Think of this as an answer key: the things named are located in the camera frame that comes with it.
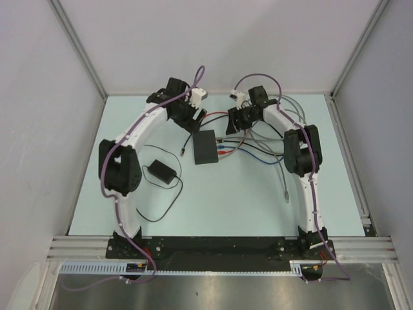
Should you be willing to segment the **black network switch box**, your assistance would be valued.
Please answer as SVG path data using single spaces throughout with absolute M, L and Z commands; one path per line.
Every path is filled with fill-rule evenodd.
M 200 130 L 193 135 L 194 163 L 203 165 L 217 163 L 216 135 L 214 130 Z

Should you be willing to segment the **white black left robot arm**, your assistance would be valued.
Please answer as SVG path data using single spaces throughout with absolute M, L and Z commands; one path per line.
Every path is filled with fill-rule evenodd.
M 206 110 L 200 108 L 207 91 L 170 78 L 167 86 L 149 95 L 143 111 L 116 139 L 99 144 L 99 180 L 105 198 L 114 200 L 117 227 L 114 240 L 129 258 L 147 254 L 141 241 L 141 224 L 131 215 L 130 197 L 142 179 L 138 154 L 148 139 L 168 120 L 189 133 L 199 130 Z

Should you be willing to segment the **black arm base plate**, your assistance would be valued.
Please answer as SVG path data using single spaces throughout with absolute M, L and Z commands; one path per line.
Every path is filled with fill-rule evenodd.
M 325 246 L 303 255 L 298 238 L 153 236 L 135 241 L 155 261 L 156 266 L 246 267 L 269 266 L 281 262 L 333 260 Z

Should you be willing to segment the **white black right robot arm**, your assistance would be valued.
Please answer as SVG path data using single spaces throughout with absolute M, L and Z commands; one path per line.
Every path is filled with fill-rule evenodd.
M 299 200 L 297 250 L 303 258 L 313 259 L 328 240 L 317 193 L 317 173 L 323 161 L 317 127 L 294 120 L 262 86 L 251 88 L 248 94 L 234 89 L 230 97 L 236 106 L 228 110 L 226 134 L 251 129 L 257 121 L 283 134 L 284 165 L 293 176 Z

